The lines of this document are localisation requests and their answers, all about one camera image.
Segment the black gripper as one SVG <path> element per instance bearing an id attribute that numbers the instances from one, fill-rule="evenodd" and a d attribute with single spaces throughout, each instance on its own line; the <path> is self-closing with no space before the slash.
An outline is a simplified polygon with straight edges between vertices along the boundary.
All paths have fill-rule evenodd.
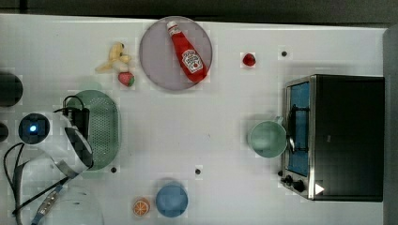
<path id="1" fill-rule="evenodd" d="M 70 120 L 70 122 L 78 128 L 82 135 L 87 139 L 89 135 L 89 114 L 87 108 L 78 109 L 74 107 L 67 107 L 63 110 L 63 114 Z"/>

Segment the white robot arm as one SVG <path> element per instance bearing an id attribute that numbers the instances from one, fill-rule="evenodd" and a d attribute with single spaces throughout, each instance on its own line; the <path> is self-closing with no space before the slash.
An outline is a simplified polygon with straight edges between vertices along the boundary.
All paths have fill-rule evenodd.
<path id="1" fill-rule="evenodd" d="M 57 112 L 27 114 L 19 123 L 18 135 L 23 146 L 41 153 L 14 169 L 17 224 L 104 225 L 95 197 L 68 185 L 94 164 L 86 136 Z"/>

